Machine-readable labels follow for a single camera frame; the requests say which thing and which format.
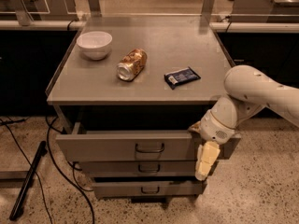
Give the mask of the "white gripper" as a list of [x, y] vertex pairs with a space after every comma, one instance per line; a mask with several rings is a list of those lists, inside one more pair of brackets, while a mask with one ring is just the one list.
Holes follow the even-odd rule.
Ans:
[[245, 113], [245, 103], [235, 98], [224, 95], [211, 109], [205, 113], [200, 121], [188, 128], [191, 133], [200, 133], [206, 140], [197, 151], [195, 164], [195, 177], [204, 181], [212, 165], [220, 154], [220, 146], [228, 142], [235, 134], [235, 129], [241, 122]]

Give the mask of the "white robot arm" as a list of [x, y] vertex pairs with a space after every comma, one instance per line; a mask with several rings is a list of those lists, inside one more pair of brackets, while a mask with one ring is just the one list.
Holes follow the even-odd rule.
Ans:
[[235, 135], [236, 127], [264, 108], [299, 126], [299, 89], [280, 84], [248, 65], [231, 68], [223, 81], [226, 93], [189, 130], [205, 141], [198, 148], [195, 177], [207, 178], [221, 145]]

